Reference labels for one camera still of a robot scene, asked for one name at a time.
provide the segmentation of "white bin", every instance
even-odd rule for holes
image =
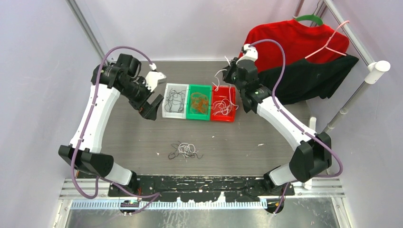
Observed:
[[[170,95],[170,92],[181,94]],[[163,118],[186,119],[188,84],[167,83],[163,100]]]

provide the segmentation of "gray wooden tabletop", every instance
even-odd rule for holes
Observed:
[[[175,61],[156,62],[157,70],[167,76],[167,83],[211,85],[214,74],[226,62]],[[149,70],[143,65],[140,75]],[[165,85],[156,93],[163,95]],[[252,111],[240,108],[233,123],[162,118],[161,107],[156,121],[145,120],[125,97],[120,97],[109,118],[102,153],[114,156],[115,161],[137,174],[163,175],[263,175],[288,163],[293,151],[287,141],[266,120]],[[301,122],[307,124],[309,111],[306,102],[286,105]],[[169,160],[174,151],[172,143],[181,141],[195,145],[201,159]]]

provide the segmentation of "clothing rack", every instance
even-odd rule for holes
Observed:
[[[302,5],[305,0],[299,0],[297,8],[294,13],[294,18],[298,17]],[[338,11],[336,5],[332,0],[320,0],[318,4],[318,8],[315,10],[314,14],[320,18],[324,16],[326,11],[329,10],[336,21],[341,24],[345,21],[342,15]],[[365,77],[365,80],[362,84],[355,90],[353,95],[348,99],[348,101],[343,105],[343,107],[338,111],[338,113],[333,117],[333,119],[327,124],[324,132],[328,133],[334,129],[336,124],[348,113],[348,110],[351,106],[365,93],[365,91],[374,84],[385,72],[389,71],[390,63],[384,60],[375,62],[372,56],[368,53],[365,46],[361,43],[361,41],[354,35],[354,32],[350,29],[348,24],[342,26],[342,29],[345,35],[350,39],[351,44],[357,50],[360,58],[365,62],[367,68],[369,70],[369,74]],[[316,122],[316,118],[311,117],[310,125],[312,122]]]

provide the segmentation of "clothes hanger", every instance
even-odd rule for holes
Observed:
[[[296,21],[300,22],[303,20],[310,20],[313,21],[314,23],[316,23],[317,25],[323,25],[323,21],[320,17],[316,16],[316,15],[304,15],[304,16],[300,16],[295,18]]]
[[[307,59],[307,58],[313,56],[314,54],[318,53],[319,51],[321,51],[321,50],[323,50],[323,49],[325,49],[325,48],[326,48],[327,50],[333,51],[333,52],[338,53],[338,54],[340,54],[340,55],[346,56],[345,53],[341,53],[341,52],[338,52],[338,51],[336,51],[336,50],[333,50],[333,49],[329,48],[327,45],[330,43],[330,41],[332,40],[332,38],[335,36],[337,30],[338,30],[339,28],[341,28],[343,25],[345,25],[346,23],[349,23],[349,22],[350,22],[349,20],[346,20],[345,22],[341,23],[341,24],[339,25],[339,27],[337,27],[337,28],[335,29],[335,32],[332,34],[332,36],[330,36],[329,40],[327,40],[326,44],[325,44],[323,47],[321,47],[319,50],[315,51],[314,53],[312,53],[312,54],[306,56],[305,59]]]

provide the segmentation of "t-shirt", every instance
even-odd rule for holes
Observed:
[[[339,55],[338,59],[323,64],[310,63],[303,58],[286,65],[275,96],[283,105],[317,96],[330,98],[357,62],[358,58],[354,56]],[[259,81],[273,90],[280,72],[281,67],[259,72]]]
[[[296,20],[286,20],[256,26],[249,32],[245,44],[251,44],[261,39],[273,39],[284,48],[286,64],[289,65],[323,47],[333,32],[334,30],[327,25],[307,27]],[[348,38],[337,32],[328,47],[344,53],[347,51],[348,45]],[[258,59],[255,62],[258,72],[281,66],[282,55],[277,45],[264,42],[255,47],[258,51]],[[326,63],[338,57],[340,57],[339,54],[323,49],[308,58],[308,61]]]

